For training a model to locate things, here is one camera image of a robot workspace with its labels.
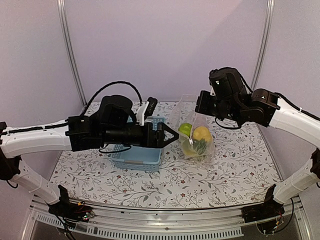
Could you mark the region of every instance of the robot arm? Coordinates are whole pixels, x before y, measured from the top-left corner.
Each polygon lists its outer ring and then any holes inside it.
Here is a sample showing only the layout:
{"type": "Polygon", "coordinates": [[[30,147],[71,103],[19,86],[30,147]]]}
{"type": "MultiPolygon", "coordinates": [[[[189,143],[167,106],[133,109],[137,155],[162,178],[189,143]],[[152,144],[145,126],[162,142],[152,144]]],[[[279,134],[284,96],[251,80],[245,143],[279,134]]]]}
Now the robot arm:
{"type": "Polygon", "coordinates": [[[20,156],[51,150],[99,149],[105,144],[163,148],[177,140],[179,135],[163,122],[158,123],[157,130],[153,130],[151,122],[145,122],[145,118],[153,114],[157,102],[150,97],[136,115],[128,98],[105,96],[99,110],[91,116],[81,114],[48,125],[22,128],[7,127],[1,122],[0,179],[15,182],[42,198],[52,214],[74,221],[88,221],[94,216],[91,207],[70,203],[63,186],[44,179],[20,156]],[[165,139],[166,132],[173,137],[165,139]]]}
{"type": "Polygon", "coordinates": [[[244,207],[246,222],[257,221],[284,212],[283,204],[320,181],[320,119],[296,107],[280,93],[257,89],[247,93],[244,79],[235,68],[213,70],[209,75],[212,91],[201,91],[195,111],[221,121],[236,121],[238,127],[255,122],[289,132],[317,147],[307,163],[292,176],[270,187],[264,203],[244,207]]]}

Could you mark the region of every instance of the floral tablecloth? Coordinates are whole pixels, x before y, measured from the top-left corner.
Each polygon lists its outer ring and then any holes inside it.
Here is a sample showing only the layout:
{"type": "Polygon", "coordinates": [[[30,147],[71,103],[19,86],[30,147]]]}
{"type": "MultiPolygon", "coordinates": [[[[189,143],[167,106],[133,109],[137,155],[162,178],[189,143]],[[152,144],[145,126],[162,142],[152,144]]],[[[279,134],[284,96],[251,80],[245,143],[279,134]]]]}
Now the floral tablecloth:
{"type": "MultiPolygon", "coordinates": [[[[159,102],[153,115],[169,119],[175,105],[159,102]]],[[[87,114],[98,108],[94,102],[87,114]]],[[[163,149],[158,172],[118,169],[108,159],[110,154],[97,149],[65,151],[50,181],[67,188],[72,198],[132,207],[208,208],[261,202],[267,188],[280,178],[257,125],[226,130],[213,117],[207,122],[216,148],[211,165],[184,159],[177,142],[163,149]]]]}

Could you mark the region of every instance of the lavender backdrop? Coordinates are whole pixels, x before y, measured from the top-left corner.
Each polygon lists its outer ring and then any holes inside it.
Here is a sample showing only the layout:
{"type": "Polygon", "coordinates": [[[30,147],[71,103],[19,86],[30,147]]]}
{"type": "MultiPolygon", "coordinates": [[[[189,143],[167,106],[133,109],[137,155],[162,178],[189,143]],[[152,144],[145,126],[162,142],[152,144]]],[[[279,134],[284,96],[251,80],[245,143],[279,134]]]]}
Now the lavender backdrop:
{"type": "MultiPolygon", "coordinates": [[[[125,80],[144,99],[170,101],[210,89],[213,68],[238,68],[251,81],[267,1],[69,0],[65,5],[87,98],[108,82],[125,80]]],[[[96,100],[106,94],[137,100],[127,86],[113,86],[96,100]]]]}
{"type": "MultiPolygon", "coordinates": [[[[46,124],[78,114],[56,0],[0,2],[0,121],[13,127],[46,124]]],[[[57,152],[23,156],[50,177],[57,152]]],[[[17,240],[32,195],[0,181],[0,239],[17,240]]]]}
{"type": "MultiPolygon", "coordinates": [[[[320,2],[275,1],[266,56],[258,88],[284,94],[320,116],[320,2]]],[[[297,171],[316,149],[286,132],[263,130],[284,177],[297,171]]],[[[300,194],[314,239],[319,239],[320,191],[314,185],[300,194]]]]}

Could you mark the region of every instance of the blue plastic basket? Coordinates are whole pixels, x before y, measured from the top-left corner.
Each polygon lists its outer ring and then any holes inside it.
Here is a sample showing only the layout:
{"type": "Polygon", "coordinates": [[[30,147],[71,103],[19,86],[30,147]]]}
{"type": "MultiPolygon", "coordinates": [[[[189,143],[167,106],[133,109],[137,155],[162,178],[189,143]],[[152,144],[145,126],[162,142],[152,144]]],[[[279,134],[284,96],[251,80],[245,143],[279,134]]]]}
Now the blue plastic basket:
{"type": "MultiPolygon", "coordinates": [[[[166,119],[161,116],[152,116],[146,122],[152,122],[153,130],[157,130],[158,123],[164,123],[166,119]]],[[[114,151],[124,149],[124,146],[117,144],[114,151]]],[[[133,146],[128,151],[117,152],[111,155],[114,165],[120,169],[131,169],[141,171],[156,172],[159,170],[162,148],[146,148],[133,146]]]]}

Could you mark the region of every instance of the clear plastic bag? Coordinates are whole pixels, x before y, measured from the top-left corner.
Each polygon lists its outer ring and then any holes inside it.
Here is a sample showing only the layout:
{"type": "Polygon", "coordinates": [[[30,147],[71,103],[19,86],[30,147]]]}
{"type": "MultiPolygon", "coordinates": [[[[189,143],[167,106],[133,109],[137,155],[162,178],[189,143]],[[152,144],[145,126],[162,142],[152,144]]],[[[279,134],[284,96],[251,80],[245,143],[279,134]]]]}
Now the clear plastic bag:
{"type": "Polygon", "coordinates": [[[186,159],[211,159],[215,152],[214,138],[207,117],[195,112],[196,95],[182,95],[172,110],[170,126],[179,133],[179,144],[186,159]]]}

